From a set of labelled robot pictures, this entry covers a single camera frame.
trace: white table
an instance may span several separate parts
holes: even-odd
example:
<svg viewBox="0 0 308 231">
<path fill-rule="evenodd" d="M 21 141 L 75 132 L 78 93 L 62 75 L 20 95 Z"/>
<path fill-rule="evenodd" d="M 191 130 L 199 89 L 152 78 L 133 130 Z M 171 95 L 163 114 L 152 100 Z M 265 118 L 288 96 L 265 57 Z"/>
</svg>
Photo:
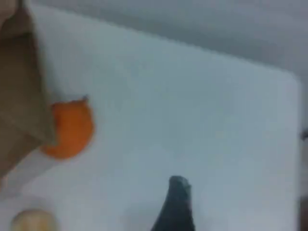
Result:
<svg viewBox="0 0 308 231">
<path fill-rule="evenodd" d="M 88 94 L 96 134 L 25 183 L 64 231 L 149 231 L 168 178 L 198 231 L 295 231 L 299 83 L 285 71 L 33 6 L 55 98 Z M 39 168 L 33 153 L 16 172 Z"/>
</svg>

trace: orange fruit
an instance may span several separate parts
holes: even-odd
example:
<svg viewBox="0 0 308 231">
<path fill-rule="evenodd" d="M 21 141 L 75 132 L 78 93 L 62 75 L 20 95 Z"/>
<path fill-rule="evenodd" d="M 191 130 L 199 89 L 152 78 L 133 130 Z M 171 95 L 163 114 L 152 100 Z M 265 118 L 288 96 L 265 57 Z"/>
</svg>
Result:
<svg viewBox="0 0 308 231">
<path fill-rule="evenodd" d="M 41 150 L 56 159 L 67 159 L 79 154 L 90 142 L 94 123 L 88 99 L 55 103 L 51 107 L 58 144 L 44 145 Z"/>
</svg>

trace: brown paper bag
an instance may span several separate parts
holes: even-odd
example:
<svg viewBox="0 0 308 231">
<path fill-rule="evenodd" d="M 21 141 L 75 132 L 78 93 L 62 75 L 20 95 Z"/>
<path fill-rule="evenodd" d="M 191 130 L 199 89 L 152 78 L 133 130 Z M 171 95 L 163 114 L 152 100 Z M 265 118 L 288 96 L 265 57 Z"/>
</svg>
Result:
<svg viewBox="0 0 308 231">
<path fill-rule="evenodd" d="M 36 50 L 20 5 L 0 30 L 0 178 L 30 151 L 55 141 Z"/>
<path fill-rule="evenodd" d="M 0 29 L 3 23 L 15 14 L 17 0 L 0 0 Z"/>
</svg>

